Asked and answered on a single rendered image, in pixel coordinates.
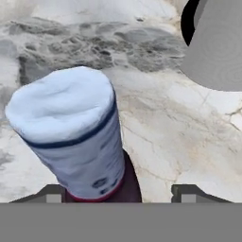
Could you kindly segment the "white condiment bottle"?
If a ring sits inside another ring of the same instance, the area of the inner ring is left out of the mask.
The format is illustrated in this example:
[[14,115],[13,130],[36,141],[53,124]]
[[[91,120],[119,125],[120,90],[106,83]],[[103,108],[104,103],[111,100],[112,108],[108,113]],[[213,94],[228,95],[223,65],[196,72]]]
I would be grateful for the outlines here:
[[16,90],[5,114],[55,175],[64,202],[142,201],[123,149],[115,90],[101,71],[54,71]]

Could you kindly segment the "grey cylindrical container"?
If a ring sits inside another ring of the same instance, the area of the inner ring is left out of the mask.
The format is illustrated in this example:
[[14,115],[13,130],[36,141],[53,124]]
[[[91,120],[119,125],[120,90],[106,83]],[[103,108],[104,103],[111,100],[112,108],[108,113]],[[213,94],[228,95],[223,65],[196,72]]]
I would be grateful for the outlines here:
[[242,92],[242,0],[188,0],[181,34],[186,76],[209,89]]

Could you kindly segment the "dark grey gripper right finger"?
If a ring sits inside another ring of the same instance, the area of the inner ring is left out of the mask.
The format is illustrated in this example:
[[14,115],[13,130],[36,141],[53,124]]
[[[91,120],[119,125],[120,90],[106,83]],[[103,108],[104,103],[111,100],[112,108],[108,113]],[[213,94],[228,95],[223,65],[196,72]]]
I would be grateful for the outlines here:
[[194,184],[173,184],[172,203],[229,203],[228,200],[207,194]]

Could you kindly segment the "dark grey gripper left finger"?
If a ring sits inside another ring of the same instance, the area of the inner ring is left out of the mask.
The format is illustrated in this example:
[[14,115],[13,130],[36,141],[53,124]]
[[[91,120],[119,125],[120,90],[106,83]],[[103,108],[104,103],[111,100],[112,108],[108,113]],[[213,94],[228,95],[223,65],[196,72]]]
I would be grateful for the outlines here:
[[59,184],[48,184],[38,193],[13,200],[12,203],[62,203],[64,189]]

